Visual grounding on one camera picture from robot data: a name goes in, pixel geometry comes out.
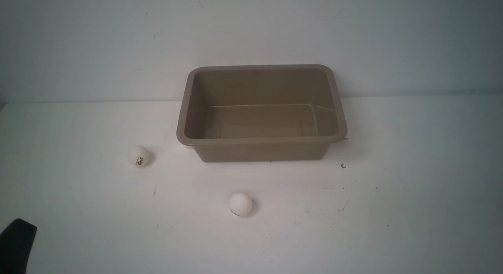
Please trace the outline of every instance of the white tabletop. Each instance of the white tabletop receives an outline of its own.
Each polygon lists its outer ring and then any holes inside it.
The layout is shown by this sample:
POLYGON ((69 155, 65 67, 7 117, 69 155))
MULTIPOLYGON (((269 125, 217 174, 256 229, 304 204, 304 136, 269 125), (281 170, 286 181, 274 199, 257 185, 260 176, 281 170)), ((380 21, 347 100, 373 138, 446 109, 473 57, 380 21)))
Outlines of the white tabletop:
POLYGON ((343 106, 322 160, 203 163, 176 140, 180 102, 8 104, 0 228, 38 227, 38 274, 503 272, 503 96, 343 106))

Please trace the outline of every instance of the beige plastic bin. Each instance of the beige plastic bin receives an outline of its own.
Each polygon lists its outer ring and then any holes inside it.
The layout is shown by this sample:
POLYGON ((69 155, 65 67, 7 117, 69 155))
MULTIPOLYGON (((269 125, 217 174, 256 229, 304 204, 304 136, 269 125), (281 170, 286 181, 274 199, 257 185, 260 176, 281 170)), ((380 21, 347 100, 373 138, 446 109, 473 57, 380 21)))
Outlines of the beige plastic bin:
POLYGON ((176 137, 205 162, 321 159, 347 133, 319 64, 213 66, 187 79, 176 137))

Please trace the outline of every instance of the white ball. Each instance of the white ball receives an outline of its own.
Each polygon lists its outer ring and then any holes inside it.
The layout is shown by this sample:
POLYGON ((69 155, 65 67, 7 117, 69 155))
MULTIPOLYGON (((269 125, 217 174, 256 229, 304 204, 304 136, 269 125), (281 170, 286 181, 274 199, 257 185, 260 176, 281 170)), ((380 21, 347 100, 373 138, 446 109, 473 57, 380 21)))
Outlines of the white ball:
POLYGON ((246 193, 236 193, 230 198, 230 211, 238 216, 244 216, 250 212, 253 206, 252 198, 246 193))
POLYGON ((151 154, 149 151, 143 146, 135 146, 131 148, 129 151, 129 155, 127 156, 127 160, 131 165, 136 167, 145 166, 151 159, 151 154))

